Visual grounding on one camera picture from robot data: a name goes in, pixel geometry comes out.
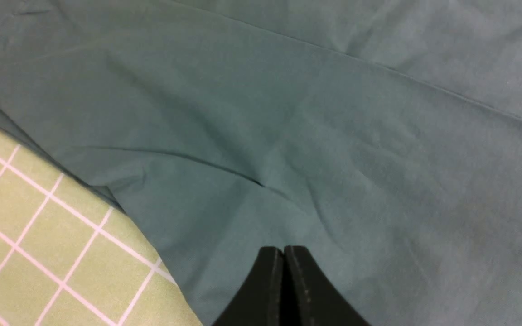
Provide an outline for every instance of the garment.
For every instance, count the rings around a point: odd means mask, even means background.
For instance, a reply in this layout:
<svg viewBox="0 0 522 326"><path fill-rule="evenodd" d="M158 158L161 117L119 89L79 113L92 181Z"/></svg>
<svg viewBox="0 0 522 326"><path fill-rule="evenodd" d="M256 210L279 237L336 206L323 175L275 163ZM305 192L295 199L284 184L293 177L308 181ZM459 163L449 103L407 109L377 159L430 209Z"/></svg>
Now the garment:
<svg viewBox="0 0 522 326"><path fill-rule="evenodd" d="M522 325L522 1L10 12L0 127L117 202L204 324L297 244L373 325Z"/></svg>

